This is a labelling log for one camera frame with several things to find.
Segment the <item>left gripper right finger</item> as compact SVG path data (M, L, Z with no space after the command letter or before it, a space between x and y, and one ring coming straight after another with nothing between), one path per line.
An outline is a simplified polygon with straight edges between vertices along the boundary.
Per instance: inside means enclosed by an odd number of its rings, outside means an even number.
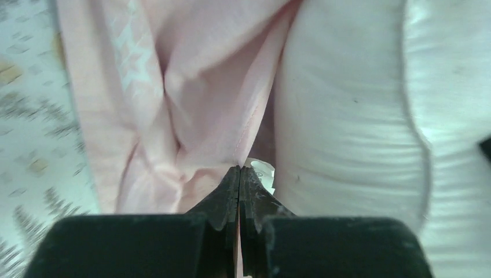
M300 217L240 171L243 273L252 277L431 277L412 231L387 217Z

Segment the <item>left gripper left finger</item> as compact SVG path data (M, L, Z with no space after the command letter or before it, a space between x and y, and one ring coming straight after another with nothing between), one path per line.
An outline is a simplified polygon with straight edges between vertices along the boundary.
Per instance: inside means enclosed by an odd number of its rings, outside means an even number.
M240 168L184 214L57 221L25 277L235 277Z

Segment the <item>pink purple pillowcase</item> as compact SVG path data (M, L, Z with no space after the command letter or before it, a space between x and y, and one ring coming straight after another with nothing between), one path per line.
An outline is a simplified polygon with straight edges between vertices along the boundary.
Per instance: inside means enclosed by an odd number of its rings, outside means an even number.
M180 213L243 165L298 1L57 1L104 213Z

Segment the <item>white pillow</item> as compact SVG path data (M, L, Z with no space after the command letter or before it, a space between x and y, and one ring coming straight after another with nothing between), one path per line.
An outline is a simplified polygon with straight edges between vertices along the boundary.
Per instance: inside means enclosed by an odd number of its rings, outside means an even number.
M489 1L302 1L258 133L300 215L384 216L490 276Z

